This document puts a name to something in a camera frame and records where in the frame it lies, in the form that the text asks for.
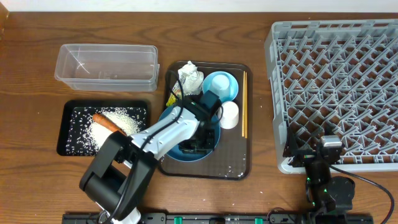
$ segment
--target white cup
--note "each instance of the white cup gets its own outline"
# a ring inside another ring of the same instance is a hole
[[[210,91],[216,94],[221,101],[229,97],[229,79],[225,75],[216,75],[211,81]]]
[[[234,128],[239,121],[239,108],[236,103],[227,101],[222,104],[223,109],[218,110],[217,116],[220,119],[221,110],[223,110],[223,117],[220,119],[220,126],[223,129]]]

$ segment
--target orange carrot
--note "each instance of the orange carrot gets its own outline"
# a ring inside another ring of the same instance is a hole
[[[105,128],[108,128],[110,131],[115,132],[119,131],[122,134],[126,135],[124,131],[122,131],[121,128],[119,128],[116,124],[114,124],[111,120],[109,120],[107,117],[101,115],[101,114],[94,114],[93,120],[97,122],[98,124],[104,126]]]

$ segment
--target blue bowl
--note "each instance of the blue bowl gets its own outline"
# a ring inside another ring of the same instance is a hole
[[[233,75],[229,74],[228,72],[221,72],[221,71],[213,72],[208,76],[206,76],[202,86],[203,93],[206,93],[210,89],[211,81],[216,75],[225,75],[229,80],[229,90],[230,90],[229,97],[222,99],[221,102],[224,103],[227,101],[233,101],[235,97],[238,95],[239,85],[235,77],[233,77]]]
[[[173,110],[173,106],[169,106],[165,111],[163,111],[162,115],[160,116],[159,120],[165,118],[167,115],[169,115]],[[212,122],[218,121],[218,117],[216,115],[214,115],[211,118]],[[220,124],[214,124],[211,128],[214,129],[214,134],[215,134],[215,140],[216,140],[216,144],[215,147],[218,144],[218,141],[220,140],[220,134],[221,134],[221,128],[220,128]],[[198,161],[200,159],[203,159],[204,157],[208,156],[211,152],[209,152],[208,154],[187,154],[187,153],[183,153],[180,148],[179,145],[174,146],[168,153],[167,155],[170,156],[171,158],[175,159],[176,161],[180,161],[180,162],[194,162],[194,161]]]

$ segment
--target dish rack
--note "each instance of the dish rack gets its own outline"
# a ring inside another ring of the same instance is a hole
[[[325,126],[341,138],[337,167],[398,170],[398,19],[276,22],[265,43],[280,171],[287,126],[315,148]]]

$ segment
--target clear plastic container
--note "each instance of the clear plastic container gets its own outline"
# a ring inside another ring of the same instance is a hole
[[[65,44],[55,79],[74,90],[155,91],[159,65],[150,45]]]

